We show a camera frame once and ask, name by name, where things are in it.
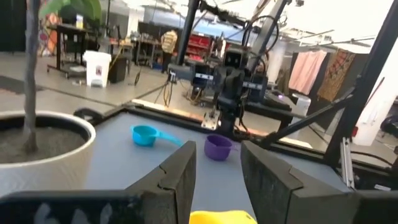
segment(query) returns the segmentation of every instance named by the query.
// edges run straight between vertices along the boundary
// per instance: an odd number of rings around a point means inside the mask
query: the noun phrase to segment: pink fabric
[[[324,51],[299,53],[290,76],[289,88],[308,95],[325,57]]]

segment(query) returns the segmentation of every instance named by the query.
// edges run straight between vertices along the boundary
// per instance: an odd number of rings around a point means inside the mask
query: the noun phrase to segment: blue measuring cup
[[[180,140],[176,137],[159,131],[156,128],[146,125],[131,127],[132,140],[139,146],[152,147],[155,144],[156,138],[161,138],[170,141],[178,146],[182,146]]]

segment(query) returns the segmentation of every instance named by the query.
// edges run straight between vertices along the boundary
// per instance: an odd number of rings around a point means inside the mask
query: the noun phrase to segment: potted plant
[[[67,4],[84,6],[80,10],[89,11],[93,7],[88,2],[92,1],[50,0],[41,15],[57,12]],[[0,195],[82,189],[93,153],[95,129],[73,115],[35,110],[40,0],[30,0],[27,5],[25,105],[24,111],[0,112]]]

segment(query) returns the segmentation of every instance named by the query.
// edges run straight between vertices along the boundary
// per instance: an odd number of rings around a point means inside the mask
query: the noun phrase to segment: plant pot
[[[0,197],[32,190],[81,190],[86,182],[96,136],[94,127],[70,114],[37,111],[36,126],[78,133],[85,143],[67,153],[31,162],[0,164]],[[23,111],[0,113],[0,131],[21,128]]]

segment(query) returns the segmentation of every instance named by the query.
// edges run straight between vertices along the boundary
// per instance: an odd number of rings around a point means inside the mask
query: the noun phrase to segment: white planter
[[[23,111],[0,112],[1,121],[22,119]],[[84,188],[86,175],[93,154],[95,129],[87,121],[70,114],[37,111],[37,117],[53,118],[76,124],[85,129],[88,140],[84,145],[53,158],[32,162],[0,164],[0,197],[9,193],[33,190],[80,190]]]

